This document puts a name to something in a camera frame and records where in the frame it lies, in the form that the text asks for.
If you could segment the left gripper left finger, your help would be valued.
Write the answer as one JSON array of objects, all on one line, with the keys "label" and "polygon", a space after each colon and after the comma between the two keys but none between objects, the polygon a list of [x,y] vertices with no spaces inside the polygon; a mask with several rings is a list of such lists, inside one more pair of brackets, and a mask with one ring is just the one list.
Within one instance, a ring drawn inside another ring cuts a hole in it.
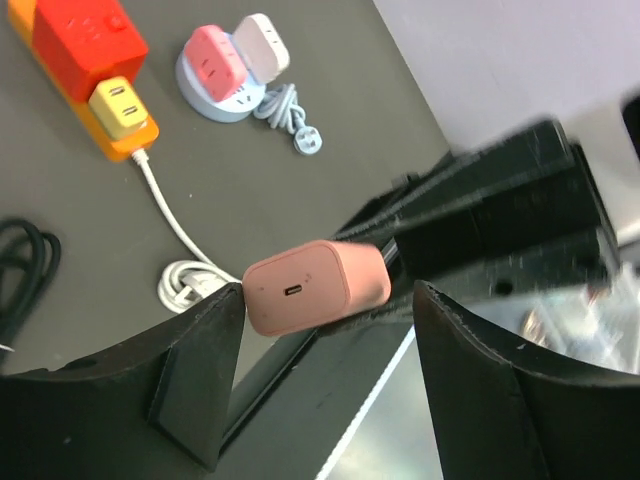
[{"label": "left gripper left finger", "polygon": [[1,380],[5,479],[201,479],[218,463],[240,285],[61,369]]}]

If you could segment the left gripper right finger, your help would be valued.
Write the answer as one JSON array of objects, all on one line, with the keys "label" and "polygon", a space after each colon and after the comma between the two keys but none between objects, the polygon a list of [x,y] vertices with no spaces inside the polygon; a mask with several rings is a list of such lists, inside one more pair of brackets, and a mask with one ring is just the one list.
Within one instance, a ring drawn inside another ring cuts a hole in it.
[{"label": "left gripper right finger", "polygon": [[444,478],[638,478],[638,376],[539,347],[424,281],[413,318]]}]

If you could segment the salmon pink plug adapter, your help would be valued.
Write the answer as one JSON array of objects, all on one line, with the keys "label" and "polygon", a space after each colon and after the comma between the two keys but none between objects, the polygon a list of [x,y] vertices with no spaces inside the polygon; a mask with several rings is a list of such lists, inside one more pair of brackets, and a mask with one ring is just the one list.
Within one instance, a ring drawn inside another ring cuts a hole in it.
[{"label": "salmon pink plug adapter", "polygon": [[242,278],[247,314],[263,336],[282,336],[386,303],[391,279],[372,244],[315,240],[250,266]]}]

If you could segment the yellow cube charger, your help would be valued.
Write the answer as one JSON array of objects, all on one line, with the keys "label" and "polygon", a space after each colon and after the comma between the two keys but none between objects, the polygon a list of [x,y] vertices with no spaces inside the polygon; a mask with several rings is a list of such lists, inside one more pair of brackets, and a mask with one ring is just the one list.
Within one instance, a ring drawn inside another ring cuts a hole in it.
[{"label": "yellow cube charger", "polygon": [[89,107],[112,140],[122,140],[146,125],[149,113],[129,80],[116,76],[99,82]]}]

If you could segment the blue round power socket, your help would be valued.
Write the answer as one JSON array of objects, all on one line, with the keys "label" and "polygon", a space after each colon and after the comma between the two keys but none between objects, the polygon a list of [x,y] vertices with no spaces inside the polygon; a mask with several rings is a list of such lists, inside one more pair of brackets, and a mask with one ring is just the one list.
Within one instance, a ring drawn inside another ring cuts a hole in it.
[{"label": "blue round power socket", "polygon": [[218,123],[248,117],[265,97],[230,35],[217,25],[196,28],[175,65],[178,87],[189,105]]}]

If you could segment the pink square adapter plug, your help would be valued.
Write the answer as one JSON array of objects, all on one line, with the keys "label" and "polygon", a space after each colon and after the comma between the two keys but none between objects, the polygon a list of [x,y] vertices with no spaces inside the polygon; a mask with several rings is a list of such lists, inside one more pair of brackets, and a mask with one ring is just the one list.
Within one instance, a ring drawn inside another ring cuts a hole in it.
[{"label": "pink square adapter plug", "polygon": [[215,102],[229,98],[248,78],[236,48],[217,25],[195,29],[186,43],[185,56],[197,81]]}]

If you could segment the red plug adapter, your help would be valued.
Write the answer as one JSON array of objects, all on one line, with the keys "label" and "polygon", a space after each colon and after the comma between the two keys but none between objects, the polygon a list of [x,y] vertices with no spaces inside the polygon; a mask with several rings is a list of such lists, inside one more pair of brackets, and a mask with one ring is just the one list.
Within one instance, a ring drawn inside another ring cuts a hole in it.
[{"label": "red plug adapter", "polygon": [[80,103],[102,80],[133,81],[148,54],[142,35],[113,0],[38,1],[32,45],[65,93]]}]

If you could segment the white usb charger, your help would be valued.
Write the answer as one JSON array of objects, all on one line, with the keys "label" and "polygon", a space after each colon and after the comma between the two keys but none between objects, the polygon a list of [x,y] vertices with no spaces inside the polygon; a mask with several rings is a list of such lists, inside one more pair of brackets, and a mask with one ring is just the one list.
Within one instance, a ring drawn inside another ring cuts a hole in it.
[{"label": "white usb charger", "polygon": [[232,33],[232,42],[259,84],[272,82],[290,64],[288,48],[264,13],[244,17]]}]

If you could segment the orange power strip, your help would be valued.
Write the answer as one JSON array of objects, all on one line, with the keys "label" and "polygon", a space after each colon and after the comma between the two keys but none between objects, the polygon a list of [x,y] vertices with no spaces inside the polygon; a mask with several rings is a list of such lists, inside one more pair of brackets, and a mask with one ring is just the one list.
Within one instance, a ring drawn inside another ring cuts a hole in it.
[{"label": "orange power strip", "polygon": [[159,136],[159,127],[151,115],[147,117],[146,123],[136,133],[122,140],[112,140],[89,105],[75,102],[65,93],[62,86],[32,46],[36,3],[36,0],[8,0],[8,21],[97,147],[107,159],[115,163],[126,161],[138,149],[150,149]]}]

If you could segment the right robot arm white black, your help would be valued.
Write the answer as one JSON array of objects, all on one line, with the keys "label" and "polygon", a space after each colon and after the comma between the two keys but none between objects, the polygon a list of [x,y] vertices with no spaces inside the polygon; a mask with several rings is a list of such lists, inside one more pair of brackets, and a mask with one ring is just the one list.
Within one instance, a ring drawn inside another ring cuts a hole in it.
[{"label": "right robot arm white black", "polygon": [[541,347],[639,369],[639,274],[581,145],[556,119],[405,175],[337,238],[383,252],[394,290],[374,319],[403,311],[410,282],[425,280]]}]

